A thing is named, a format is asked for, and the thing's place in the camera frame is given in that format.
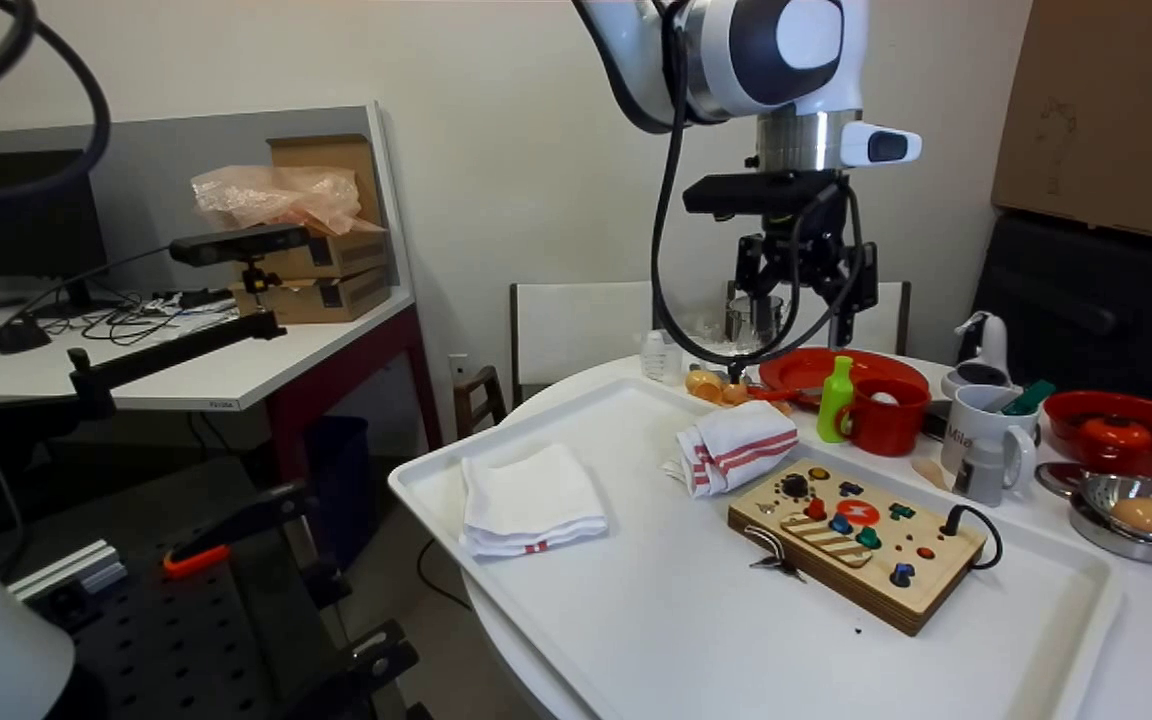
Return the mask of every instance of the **cardboard box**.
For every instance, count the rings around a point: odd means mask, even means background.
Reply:
[[[374,152],[369,136],[276,136],[268,139],[276,169],[349,169],[358,187],[358,218],[389,228]],[[315,239],[306,248],[265,257],[261,268],[282,279],[357,277],[392,263],[392,239],[374,228]]]
[[[240,282],[233,289],[240,317],[276,310],[278,323],[349,323],[392,290],[392,273],[358,277],[320,277],[320,279],[282,279],[251,296]]]
[[[992,198],[1152,234],[1152,5],[1030,0]]]

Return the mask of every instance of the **white tray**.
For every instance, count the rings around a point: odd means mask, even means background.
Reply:
[[[690,501],[663,476],[671,437],[701,410],[707,405],[680,393],[609,380],[420,456],[389,482],[596,716],[1077,716],[1121,607],[1104,555],[994,520],[1003,564],[962,574],[928,629],[903,634],[815,581],[751,566],[764,552],[724,525],[727,501]],[[524,558],[462,555],[455,463],[551,438],[596,476],[611,536]],[[829,463],[924,506],[953,505]]]

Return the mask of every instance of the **plastic bag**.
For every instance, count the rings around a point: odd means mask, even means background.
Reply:
[[[358,187],[349,169],[228,163],[197,174],[191,196],[240,228],[304,224],[322,234],[374,228],[358,218]]]

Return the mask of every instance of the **floor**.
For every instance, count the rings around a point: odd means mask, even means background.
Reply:
[[[420,664],[398,675],[398,691],[409,703],[420,699],[436,720],[536,716],[513,672],[490,650],[478,621],[420,584],[414,555],[422,539],[422,527],[402,506],[385,515],[365,555],[349,566],[349,634],[365,634],[380,621],[395,621],[420,650]],[[422,555],[422,570],[431,584],[462,600],[461,570],[438,542],[431,542]]]

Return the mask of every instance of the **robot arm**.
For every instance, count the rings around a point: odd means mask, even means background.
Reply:
[[[643,132],[669,132],[675,101],[661,25],[671,25],[688,65],[680,113],[690,125],[760,114],[760,169],[825,170],[918,155],[918,136],[858,125],[868,0],[690,0],[655,10],[652,0],[576,0],[618,113]]]

